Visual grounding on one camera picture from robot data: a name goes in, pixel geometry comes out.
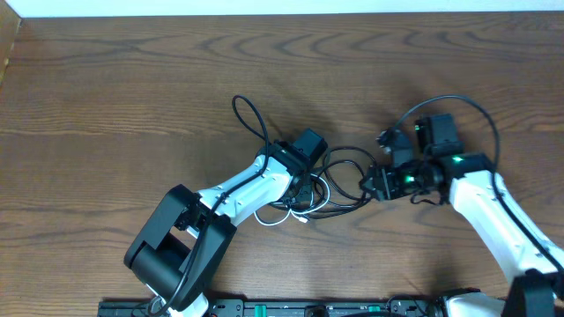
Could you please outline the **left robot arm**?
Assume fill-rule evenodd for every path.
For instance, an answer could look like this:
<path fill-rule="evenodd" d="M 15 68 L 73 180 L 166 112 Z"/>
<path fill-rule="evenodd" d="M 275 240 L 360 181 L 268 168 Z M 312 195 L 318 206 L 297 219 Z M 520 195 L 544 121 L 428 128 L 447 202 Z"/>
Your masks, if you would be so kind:
<path fill-rule="evenodd" d="M 292 143 L 264 146 L 250 167 L 215 187 L 170 189 L 123 259 L 161 303 L 160 309 L 150 306 L 148 315 L 204 315 L 209 307 L 204 290 L 238 225 L 271 203 L 290 207 L 309 199 L 313 168 L 327 148 L 306 129 Z"/>

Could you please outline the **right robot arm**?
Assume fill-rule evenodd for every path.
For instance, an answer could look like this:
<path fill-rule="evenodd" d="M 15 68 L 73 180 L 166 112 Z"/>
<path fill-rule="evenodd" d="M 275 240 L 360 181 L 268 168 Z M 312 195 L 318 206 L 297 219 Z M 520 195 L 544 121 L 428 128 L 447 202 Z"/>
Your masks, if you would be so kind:
<path fill-rule="evenodd" d="M 407 197 L 413 204 L 436 192 L 471 224 L 509 283 L 508 296 L 458 290 L 439 297 L 426 316 L 554 316 L 563 296 L 563 251 L 534 224 L 509 193 L 503 178 L 483 153 L 465 151 L 451 114 L 422 117 L 414 123 L 420 158 L 398 128 L 384 130 L 378 144 L 388 165 L 372 165 L 360 189 L 375 200 Z"/>

